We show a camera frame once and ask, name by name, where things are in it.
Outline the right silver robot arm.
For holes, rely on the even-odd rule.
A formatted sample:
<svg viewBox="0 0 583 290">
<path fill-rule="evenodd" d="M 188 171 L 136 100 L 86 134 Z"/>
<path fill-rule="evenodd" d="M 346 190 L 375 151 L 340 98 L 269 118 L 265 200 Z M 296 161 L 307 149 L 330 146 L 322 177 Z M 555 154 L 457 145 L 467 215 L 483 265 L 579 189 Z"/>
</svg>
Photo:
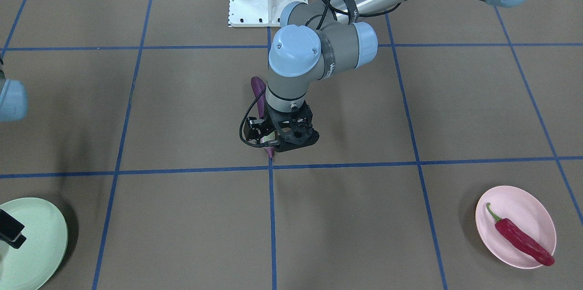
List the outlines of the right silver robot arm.
<svg viewBox="0 0 583 290">
<path fill-rule="evenodd" d="M 18 80 L 6 78 L 4 65 L 1 62 L 0 70 L 1 96 L 0 96 L 0 121 L 14 122 L 22 120 L 27 114 L 27 93 L 26 89 Z M 13 218 L 12 215 L 0 210 L 0 236 L 3 242 L 6 242 L 14 249 L 20 249 L 26 241 L 22 231 L 25 226 Z"/>
</svg>

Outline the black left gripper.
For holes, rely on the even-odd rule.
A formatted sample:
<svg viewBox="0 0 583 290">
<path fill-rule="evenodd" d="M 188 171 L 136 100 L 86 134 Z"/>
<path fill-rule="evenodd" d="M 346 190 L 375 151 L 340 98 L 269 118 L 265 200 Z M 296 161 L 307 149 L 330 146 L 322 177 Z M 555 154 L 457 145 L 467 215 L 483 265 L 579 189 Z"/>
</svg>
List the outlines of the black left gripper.
<svg viewBox="0 0 583 290">
<path fill-rule="evenodd" d="M 276 132 L 277 153 L 312 146 L 319 140 L 319 133 L 312 124 L 313 115 L 309 105 L 294 108 L 290 113 L 280 112 L 268 105 L 265 111 Z"/>
</svg>

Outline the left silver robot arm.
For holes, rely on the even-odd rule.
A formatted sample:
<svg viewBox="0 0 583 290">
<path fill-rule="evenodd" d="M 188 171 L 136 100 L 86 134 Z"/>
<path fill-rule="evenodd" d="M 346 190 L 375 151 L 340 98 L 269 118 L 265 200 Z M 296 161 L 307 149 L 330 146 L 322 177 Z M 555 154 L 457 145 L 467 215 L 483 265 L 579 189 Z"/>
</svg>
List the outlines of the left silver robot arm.
<svg viewBox="0 0 583 290">
<path fill-rule="evenodd" d="M 378 37 L 364 18 L 389 14 L 408 0 L 319 0 L 291 2 L 283 8 L 280 29 L 268 56 L 265 86 L 256 90 L 260 118 L 245 115 L 240 136 L 250 146 L 285 152 L 319 139 L 305 101 L 309 85 L 368 64 L 378 52 Z M 526 0 L 478 0 L 513 7 Z"/>
</svg>

